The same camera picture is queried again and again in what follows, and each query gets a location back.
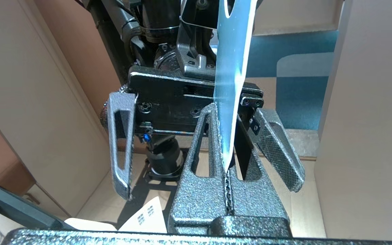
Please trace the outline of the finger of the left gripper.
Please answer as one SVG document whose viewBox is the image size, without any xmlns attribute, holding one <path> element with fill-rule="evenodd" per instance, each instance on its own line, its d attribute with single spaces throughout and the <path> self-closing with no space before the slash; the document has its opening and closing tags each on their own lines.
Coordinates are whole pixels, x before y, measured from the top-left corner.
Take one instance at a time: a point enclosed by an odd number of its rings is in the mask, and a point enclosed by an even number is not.
<svg viewBox="0 0 392 245">
<path fill-rule="evenodd" d="M 135 105 L 137 96 L 128 93 L 111 93 L 108 100 L 108 133 L 111 175 L 116 193 L 129 200 L 132 192 L 132 155 L 135 133 Z M 125 136 L 124 162 L 119 162 L 118 139 Z"/>
<path fill-rule="evenodd" d="M 257 109 L 250 120 L 250 138 L 292 192 L 299 192 L 305 169 L 275 110 Z"/>
</svg>

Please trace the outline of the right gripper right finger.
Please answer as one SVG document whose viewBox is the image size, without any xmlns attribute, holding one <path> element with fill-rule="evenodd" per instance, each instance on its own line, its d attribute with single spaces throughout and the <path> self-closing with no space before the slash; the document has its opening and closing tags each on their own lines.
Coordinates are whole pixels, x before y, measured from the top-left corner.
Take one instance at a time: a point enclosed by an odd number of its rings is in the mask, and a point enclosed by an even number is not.
<svg viewBox="0 0 392 245">
<path fill-rule="evenodd" d="M 216 218 L 216 234 L 238 237 L 291 237 L 287 212 L 241 119 L 226 178 L 226 215 Z"/>
</svg>

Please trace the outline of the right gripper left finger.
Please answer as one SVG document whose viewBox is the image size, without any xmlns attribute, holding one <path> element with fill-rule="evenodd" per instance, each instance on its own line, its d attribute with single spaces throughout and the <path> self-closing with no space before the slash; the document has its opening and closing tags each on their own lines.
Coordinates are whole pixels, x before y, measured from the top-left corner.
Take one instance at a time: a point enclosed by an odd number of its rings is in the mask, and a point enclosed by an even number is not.
<svg viewBox="0 0 392 245">
<path fill-rule="evenodd" d="M 208 127 L 208 177 L 195 174 L 202 137 Z M 216 104 L 201 111 L 193 141 L 183 165 L 181 178 L 168 216 L 168 232 L 172 234 L 208 234 L 211 223 L 227 214 L 226 173 L 219 136 Z"/>
</svg>

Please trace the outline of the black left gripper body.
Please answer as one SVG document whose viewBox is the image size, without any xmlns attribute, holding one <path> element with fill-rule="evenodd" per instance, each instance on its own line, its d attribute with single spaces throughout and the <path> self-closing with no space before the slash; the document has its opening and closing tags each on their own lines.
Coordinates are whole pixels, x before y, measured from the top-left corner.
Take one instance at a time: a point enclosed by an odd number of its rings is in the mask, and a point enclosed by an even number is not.
<svg viewBox="0 0 392 245">
<path fill-rule="evenodd" d="M 137 95 L 135 134 L 192 135 L 202 109 L 213 102 L 214 82 L 133 66 L 128 91 Z"/>
</svg>

